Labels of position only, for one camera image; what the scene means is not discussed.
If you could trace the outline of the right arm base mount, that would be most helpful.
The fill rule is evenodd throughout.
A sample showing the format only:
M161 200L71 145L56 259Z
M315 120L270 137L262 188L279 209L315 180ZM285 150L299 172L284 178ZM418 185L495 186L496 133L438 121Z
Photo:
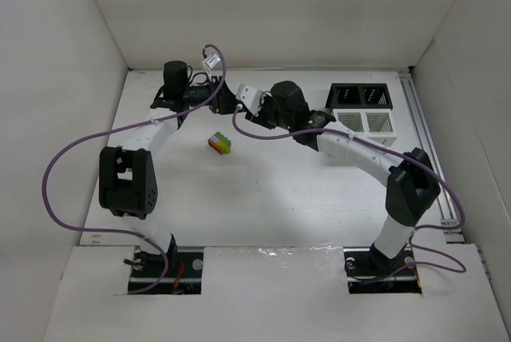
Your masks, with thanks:
M421 294L422 288L415 267L414 254L404 248L389 266L378 267L369 248L343 250L348 292L355 294Z

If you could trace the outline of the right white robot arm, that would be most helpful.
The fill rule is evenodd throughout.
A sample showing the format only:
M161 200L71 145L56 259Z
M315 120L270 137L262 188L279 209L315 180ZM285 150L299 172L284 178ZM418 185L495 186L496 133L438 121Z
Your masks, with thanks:
M267 129L284 129L299 144L338 157L385 187L387 217L370 246L370 262L376 276L396 269L398 256L440 193L428 154L419 148L396 153L329 113L310 109L294 82L278 82L266 93L241 85L236 99L246 110L246 120Z

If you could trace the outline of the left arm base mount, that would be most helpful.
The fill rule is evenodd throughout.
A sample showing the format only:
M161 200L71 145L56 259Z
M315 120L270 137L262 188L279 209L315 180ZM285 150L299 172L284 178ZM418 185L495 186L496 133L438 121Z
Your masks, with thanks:
M133 257L124 259L130 267L128 291L141 291L142 295L200 295L204 267L204 249L179 247L164 277L163 261L149 261L139 249Z

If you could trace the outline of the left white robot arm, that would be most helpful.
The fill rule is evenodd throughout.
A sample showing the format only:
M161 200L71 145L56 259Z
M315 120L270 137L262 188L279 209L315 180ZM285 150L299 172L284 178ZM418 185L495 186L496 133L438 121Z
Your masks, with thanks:
M176 241L164 223L157 204L158 187L153 158L193 111L207 106L214 113L230 114L236 106L225 76L212 75L223 62L212 54L203 61L205 81L193 83L186 62L164 64L163 84L149 107L147 121L116 146L106 146L99 156L98 200L142 236L141 259L173 265Z

